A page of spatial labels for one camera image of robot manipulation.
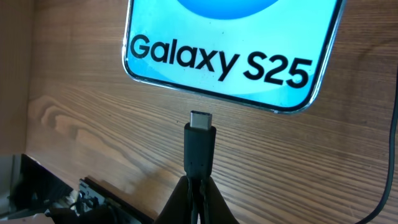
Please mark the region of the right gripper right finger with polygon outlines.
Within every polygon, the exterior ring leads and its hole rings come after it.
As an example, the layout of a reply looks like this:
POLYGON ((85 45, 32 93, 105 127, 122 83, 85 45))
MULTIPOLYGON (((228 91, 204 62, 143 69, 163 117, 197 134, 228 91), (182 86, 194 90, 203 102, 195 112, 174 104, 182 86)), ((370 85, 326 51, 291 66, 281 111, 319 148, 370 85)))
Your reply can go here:
POLYGON ((201 183, 200 195, 203 197, 199 211, 201 223, 239 224, 211 177, 201 183))

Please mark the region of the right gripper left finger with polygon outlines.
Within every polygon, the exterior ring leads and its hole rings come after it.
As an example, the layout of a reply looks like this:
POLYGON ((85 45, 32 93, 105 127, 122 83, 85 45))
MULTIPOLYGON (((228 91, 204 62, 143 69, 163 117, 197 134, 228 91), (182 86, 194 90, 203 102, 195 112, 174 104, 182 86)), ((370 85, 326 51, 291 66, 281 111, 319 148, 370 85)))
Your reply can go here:
POLYGON ((190 189, 188 178, 183 176, 178 181, 154 224, 187 223, 190 223, 190 189))

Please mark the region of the smartphone with blue screen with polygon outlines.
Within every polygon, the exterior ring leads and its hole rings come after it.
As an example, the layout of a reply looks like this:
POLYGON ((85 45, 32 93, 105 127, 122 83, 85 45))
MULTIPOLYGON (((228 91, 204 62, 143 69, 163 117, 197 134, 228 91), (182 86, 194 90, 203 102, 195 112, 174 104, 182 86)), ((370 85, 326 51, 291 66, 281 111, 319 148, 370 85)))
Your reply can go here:
POLYGON ((279 114, 317 98, 344 0, 132 0, 122 62, 135 81, 279 114))

